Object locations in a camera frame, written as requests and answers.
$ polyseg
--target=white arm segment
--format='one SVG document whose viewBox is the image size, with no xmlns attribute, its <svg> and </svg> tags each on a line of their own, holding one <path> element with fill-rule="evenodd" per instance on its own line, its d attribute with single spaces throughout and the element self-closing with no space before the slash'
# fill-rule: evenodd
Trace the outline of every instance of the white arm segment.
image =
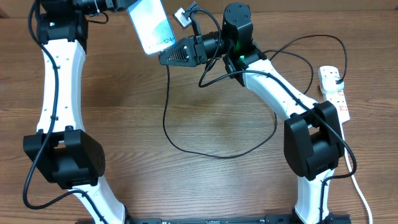
<svg viewBox="0 0 398 224">
<path fill-rule="evenodd" d="M 72 190 L 74 189 L 80 189 L 87 192 L 90 198 L 94 201 L 94 204 L 96 205 L 100 214 L 109 224 L 124 224 L 126 209 L 124 208 L 124 205 L 114 196 L 111 187 L 108 185 L 105 179 L 105 176 L 100 177 L 98 179 L 98 184 L 94 187 L 90 184 L 87 184 L 73 187 Z M 87 199 L 82 197 L 81 194 L 75 195 L 80 199 L 88 212 L 94 218 L 95 223 L 103 224 Z"/>
<path fill-rule="evenodd" d="M 298 99 L 302 101 L 309 108 L 313 108 L 315 100 L 305 96 L 294 88 L 286 79 L 284 79 L 272 66 L 269 60 L 258 60 L 249 65 L 247 70 L 255 70 L 260 72 L 270 73 L 278 78 Z M 277 116 L 285 121 L 290 118 L 293 113 L 302 114 L 305 112 L 300 105 L 286 91 L 273 79 L 267 78 L 264 75 L 256 73 L 243 74 L 244 85 L 251 91 L 264 100 L 272 110 L 275 111 Z M 298 200 L 295 206 L 295 211 L 301 221 L 305 224 L 315 224 L 319 221 L 320 214 L 320 194 L 322 180 L 326 177 L 333 175 L 335 170 L 326 170 L 317 177 L 309 181 L 305 177 L 298 177 Z M 329 186 L 325 187 L 324 203 L 323 203 L 323 219 L 329 215 L 328 210 L 328 193 Z"/>
<path fill-rule="evenodd" d="M 74 130 L 85 130 L 81 118 L 81 71 L 86 60 L 86 52 L 78 41 L 68 42 L 67 39 L 50 40 L 44 45 L 54 58 L 58 69 L 59 91 L 57 117 L 53 132 L 61 132 L 66 126 Z M 47 133 L 50 127 L 55 77 L 50 59 L 43 52 L 45 65 L 44 98 L 37 131 L 43 129 Z"/>
<path fill-rule="evenodd" d="M 81 72 L 86 60 L 86 52 L 78 41 L 68 42 L 67 39 L 50 40 L 44 47 L 50 52 L 51 56 L 57 63 L 59 91 L 57 117 L 53 132 L 62 132 L 66 126 L 73 126 L 74 130 L 85 130 L 83 120 L 81 118 Z M 43 129 L 44 133 L 50 128 L 55 77 L 54 70 L 50 59 L 44 53 L 45 79 L 44 79 L 44 102 L 42 115 L 37 124 L 37 130 Z M 81 185 L 73 189 L 81 189 L 87 192 L 94 201 L 100 214 L 104 216 L 109 224 L 124 224 L 126 210 L 124 205 L 117 200 L 111 188 L 102 176 L 98 179 L 96 186 Z M 93 207 L 86 198 L 82 198 L 81 194 L 75 194 L 91 216 L 95 223 L 103 223 L 94 212 Z"/>
</svg>

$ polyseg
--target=silver metal part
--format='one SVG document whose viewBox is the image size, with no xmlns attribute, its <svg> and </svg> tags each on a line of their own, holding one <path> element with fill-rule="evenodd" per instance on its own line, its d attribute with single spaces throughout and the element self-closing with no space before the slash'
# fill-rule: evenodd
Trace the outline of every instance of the silver metal part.
<svg viewBox="0 0 398 224">
<path fill-rule="evenodd" d="M 180 8 L 175 12 L 174 14 L 174 19 L 180 24 L 180 27 L 182 29 L 186 29 L 189 25 L 191 25 L 192 20 L 191 18 L 185 18 L 183 15 L 185 13 L 185 10 L 183 8 Z"/>
</svg>

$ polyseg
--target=robotic arm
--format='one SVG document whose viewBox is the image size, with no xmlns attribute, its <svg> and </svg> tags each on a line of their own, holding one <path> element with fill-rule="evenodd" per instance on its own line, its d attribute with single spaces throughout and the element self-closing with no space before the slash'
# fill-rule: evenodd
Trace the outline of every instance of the robotic arm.
<svg viewBox="0 0 398 224">
<path fill-rule="evenodd" d="M 80 189 L 87 193 L 96 205 L 81 194 L 75 194 L 90 212 L 95 223 L 148 223 L 159 219 L 133 220 L 124 205 L 112 193 L 104 177 L 105 158 L 100 143 L 85 133 L 81 118 L 81 72 L 85 62 L 88 24 L 85 15 L 96 15 L 103 11 L 122 11 L 137 0 L 42 0 L 47 11 L 42 14 L 38 26 L 38 39 L 53 56 L 58 66 L 59 96 L 57 117 L 49 143 L 37 164 L 38 170 L 50 183 L 62 189 Z M 235 78 L 242 86 L 258 94 L 285 122 L 284 153 L 289 166 L 298 175 L 298 200 L 294 217 L 286 223 L 317 223 L 320 215 L 319 198 L 322 181 L 334 173 L 338 159 L 344 155 L 344 147 L 327 130 L 310 135 L 308 128 L 319 127 L 311 113 L 297 104 L 286 91 L 271 78 L 253 73 L 270 73 L 279 79 L 305 106 L 314 110 L 337 133 L 340 124 L 334 106 L 328 102 L 318 104 L 286 81 L 272 66 L 266 56 L 252 41 L 253 25 L 247 5 L 234 3 L 224 12 L 223 28 L 218 32 L 202 35 L 194 14 L 197 5 L 186 11 L 180 9 L 175 18 L 183 28 L 192 25 L 195 35 L 186 37 L 159 57 L 162 65 L 195 67 L 207 63 L 208 59 L 223 57 L 228 73 L 242 72 Z M 37 125 L 37 134 L 24 137 L 24 151 L 34 161 L 44 144 L 50 127 L 54 100 L 54 71 L 46 54 L 45 90 L 42 115 Z M 56 147 L 64 143 L 63 149 Z M 328 186 L 325 188 L 322 217 L 334 218 L 327 209 Z M 266 216 L 267 224 L 280 223 L 280 216 Z M 340 223 L 350 223 L 343 217 Z"/>
</svg>

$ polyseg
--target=wooden table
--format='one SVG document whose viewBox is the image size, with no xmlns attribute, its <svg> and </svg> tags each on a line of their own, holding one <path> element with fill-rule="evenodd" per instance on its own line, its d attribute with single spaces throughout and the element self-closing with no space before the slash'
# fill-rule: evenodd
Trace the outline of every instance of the wooden table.
<svg viewBox="0 0 398 224">
<path fill-rule="evenodd" d="M 199 17 L 203 32 L 214 30 Z M 346 139 L 358 161 L 356 178 L 375 223 L 397 223 L 398 215 L 398 13 L 274 12 L 254 14 L 254 40 L 261 49 L 278 49 L 309 34 L 341 38 L 348 50 L 346 97 L 351 121 Z M 177 38 L 191 34 L 172 21 Z M 45 210 L 22 203 L 22 187 L 32 164 L 22 138 L 35 133 L 42 106 L 44 63 L 27 31 L 26 19 L 0 19 L 0 222 L 73 223 L 90 218 L 69 197 Z M 289 51 L 303 55 L 315 70 L 343 69 L 338 42 L 324 37 L 302 40 Z M 310 80 L 305 62 L 278 55 L 275 68 L 299 90 Z M 205 89 L 197 83 L 203 66 L 171 68 L 167 129 L 185 149 L 217 155 L 243 152 L 273 130 L 271 109 L 235 80 Z M 206 78 L 224 74 L 218 65 Z M 132 216 L 160 218 L 258 217 L 290 213 L 297 181 L 283 155 L 283 124 L 254 152 L 233 160 L 215 160 L 173 148 L 162 130 L 167 76 L 157 56 L 146 56 L 127 16 L 105 25 L 90 24 L 82 79 L 86 132 L 106 154 L 106 178 Z M 308 95 L 322 96 L 317 74 Z M 347 172 L 343 159 L 336 173 Z M 29 199 L 48 202 L 63 191 L 36 172 Z M 351 179 L 334 180 L 329 208 L 366 223 L 366 211 Z"/>
</svg>

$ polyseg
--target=white plug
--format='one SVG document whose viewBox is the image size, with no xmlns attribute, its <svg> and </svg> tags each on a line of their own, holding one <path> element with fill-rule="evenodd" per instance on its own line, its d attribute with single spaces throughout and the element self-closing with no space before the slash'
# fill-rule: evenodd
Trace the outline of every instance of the white plug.
<svg viewBox="0 0 398 224">
<path fill-rule="evenodd" d="M 344 82 L 337 84 L 340 80 L 338 69 L 333 66 L 322 66 L 318 70 L 319 86 L 323 100 L 330 101 L 337 109 L 340 123 L 349 121 L 347 101 L 344 95 Z"/>
<path fill-rule="evenodd" d="M 340 80 L 340 75 L 336 67 L 322 66 L 318 70 L 318 76 L 322 93 L 333 93 L 344 89 L 344 82 L 336 84 Z"/>
</svg>

